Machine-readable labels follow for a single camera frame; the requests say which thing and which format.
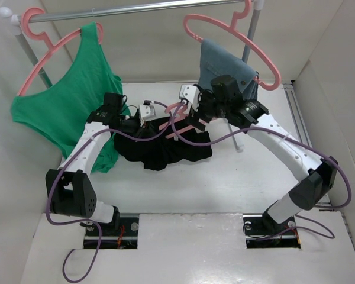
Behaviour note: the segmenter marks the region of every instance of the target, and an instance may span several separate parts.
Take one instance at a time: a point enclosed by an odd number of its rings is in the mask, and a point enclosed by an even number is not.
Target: white wall
[[[313,145],[338,159],[351,180],[344,212],[355,246],[355,0],[344,0],[294,87]],[[345,199],[341,179],[330,197]]]
[[[166,2],[168,0],[42,0],[48,12]],[[260,14],[255,43],[273,60],[283,79],[296,79],[342,0],[266,0]],[[204,14],[229,23],[243,3],[56,21],[65,35],[93,20],[104,26],[104,52],[115,72],[127,82],[195,80],[199,76],[200,45],[183,29],[186,14]],[[251,14],[238,22],[247,34]],[[192,31],[219,42],[241,57],[244,44],[229,33],[204,22],[190,23]],[[78,43],[69,45],[75,54]],[[261,78],[271,78],[268,67],[254,53],[250,66]]]
[[[22,13],[26,7],[39,6],[38,0],[6,0],[0,6]],[[40,24],[57,39],[50,24]],[[43,43],[32,42],[41,56]],[[69,58],[61,51],[46,66],[51,79],[57,78],[69,66]],[[0,19],[0,284],[19,283],[40,214],[46,202],[44,177],[57,166],[59,151],[34,131],[12,122],[11,102],[32,68],[21,47],[5,22]],[[32,92],[44,89],[40,79]]]

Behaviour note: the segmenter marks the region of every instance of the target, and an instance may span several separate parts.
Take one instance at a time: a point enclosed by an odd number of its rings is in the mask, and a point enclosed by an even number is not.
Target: clothing rack
[[[61,21],[61,20],[71,20],[79,18],[89,18],[89,17],[103,17],[109,15],[121,15],[121,14],[132,14],[141,13],[149,11],[160,11],[167,9],[177,9],[186,7],[199,7],[199,6],[209,6],[209,5],[220,5],[220,4],[230,4],[244,2],[244,0],[180,0],[171,2],[161,2],[152,4],[142,4],[142,5],[126,5],[120,7],[113,7],[108,9],[95,9],[92,8],[86,11],[76,11],[76,12],[60,12],[60,13],[48,13],[42,15],[36,15],[30,19],[30,22],[49,22],[49,21]],[[256,26],[259,20],[260,11],[263,8],[264,0],[253,0],[254,10],[251,18],[251,23],[248,29],[247,37],[250,40],[254,39]],[[0,8],[0,16],[7,19],[10,23],[11,30],[18,43],[25,51],[25,54],[29,58],[33,65],[36,65],[38,58],[35,55],[33,49],[30,47],[27,39],[22,33],[21,29],[21,16],[13,14],[13,12],[7,7]],[[249,59],[250,48],[245,46],[243,50],[242,60],[247,62]],[[39,75],[46,85],[47,88],[52,86],[50,78],[44,69],[41,69]]]

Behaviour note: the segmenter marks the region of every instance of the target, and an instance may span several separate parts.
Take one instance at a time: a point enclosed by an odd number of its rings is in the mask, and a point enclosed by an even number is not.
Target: table surface
[[[179,89],[175,83],[124,85],[129,104],[144,99],[170,104]],[[296,136],[282,87],[273,92],[260,88],[259,100]],[[228,133],[220,120],[208,130],[212,140]],[[213,156],[199,163],[179,162],[152,172],[140,162],[120,158],[109,173],[92,174],[98,198],[120,212],[159,214],[140,215],[138,249],[101,250],[82,283],[355,284],[355,252],[339,212],[302,214],[329,226],[335,240],[300,230],[301,249],[246,248],[239,212],[263,212],[297,181],[264,146],[246,135],[241,139],[242,153],[228,139],[214,145]],[[300,219],[297,224],[319,230]],[[52,226],[43,214],[21,283],[66,283],[64,258],[71,249],[82,248],[83,236],[78,224]],[[92,256],[93,250],[76,250],[66,266],[69,277],[80,278]]]

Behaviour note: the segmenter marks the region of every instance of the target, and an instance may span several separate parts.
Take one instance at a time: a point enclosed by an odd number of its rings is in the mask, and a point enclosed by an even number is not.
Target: black cloth
[[[140,138],[149,138],[159,133],[159,126],[168,122],[169,117],[158,118],[148,121],[147,128],[142,132]],[[184,120],[175,124],[176,129],[188,126]],[[148,142],[136,142],[121,135],[114,135],[114,148],[128,161],[142,161],[145,169],[163,170],[167,164],[176,163],[182,159],[197,162],[212,156],[210,146],[195,147],[173,138],[166,139],[165,136],[172,133],[171,126],[158,138]],[[185,139],[196,142],[210,142],[209,133],[197,133],[195,129],[188,130],[181,134]]]

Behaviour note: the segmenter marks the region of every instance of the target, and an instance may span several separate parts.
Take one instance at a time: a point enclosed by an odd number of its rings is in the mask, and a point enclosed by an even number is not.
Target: green cloth
[[[96,24],[82,28],[81,42],[67,73],[52,87],[30,96],[17,96],[11,114],[59,147],[66,158],[80,139],[89,114],[99,108],[106,92],[122,94],[121,78],[112,70],[99,45]],[[106,173],[118,159],[112,138],[102,148],[92,171]]]

